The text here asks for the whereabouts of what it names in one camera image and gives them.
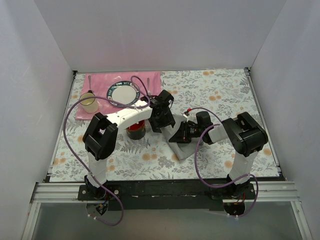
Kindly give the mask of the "grey cloth napkin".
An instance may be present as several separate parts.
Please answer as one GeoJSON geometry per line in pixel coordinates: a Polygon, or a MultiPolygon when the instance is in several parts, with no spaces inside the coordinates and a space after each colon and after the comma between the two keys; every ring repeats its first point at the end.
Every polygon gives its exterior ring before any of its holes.
{"type": "Polygon", "coordinates": [[[191,155],[195,154],[196,145],[198,143],[199,138],[195,137],[192,138],[190,143],[176,143],[176,142],[169,142],[170,138],[178,131],[182,122],[185,122],[187,119],[182,115],[173,115],[175,124],[174,127],[168,125],[166,127],[161,128],[161,132],[168,142],[172,151],[177,155],[179,160],[185,160],[191,155]]]}

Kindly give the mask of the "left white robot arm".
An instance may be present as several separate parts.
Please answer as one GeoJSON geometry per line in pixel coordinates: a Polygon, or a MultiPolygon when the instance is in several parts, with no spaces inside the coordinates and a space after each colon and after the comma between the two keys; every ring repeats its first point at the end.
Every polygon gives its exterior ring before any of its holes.
{"type": "Polygon", "coordinates": [[[175,125],[170,110],[174,97],[166,90],[159,95],[146,96],[135,104],[121,110],[103,115],[96,113],[91,119],[83,136],[85,149],[88,152],[89,172],[84,181],[87,192],[95,199],[106,196],[107,182],[105,173],[107,158],[113,153],[118,133],[121,133],[138,122],[148,120],[155,133],[161,133],[162,128],[175,125]]]}

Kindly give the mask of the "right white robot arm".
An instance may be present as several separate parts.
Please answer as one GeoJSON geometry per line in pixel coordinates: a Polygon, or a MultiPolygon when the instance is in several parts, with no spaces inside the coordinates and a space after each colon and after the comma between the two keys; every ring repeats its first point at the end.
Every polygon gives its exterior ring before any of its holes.
{"type": "Polygon", "coordinates": [[[194,166],[199,180],[210,189],[222,189],[232,199],[239,198],[249,188],[250,180],[254,177],[251,169],[256,156],[269,141],[266,131],[248,112],[243,112],[236,118],[225,119],[219,124],[212,123],[207,111],[196,113],[195,119],[195,122],[182,120],[179,127],[170,132],[168,142],[187,146],[192,143],[192,139],[197,139],[194,166]],[[198,148],[201,142],[212,145],[226,139],[229,139],[235,150],[232,168],[225,184],[209,184],[201,177],[198,169],[198,148]]]}

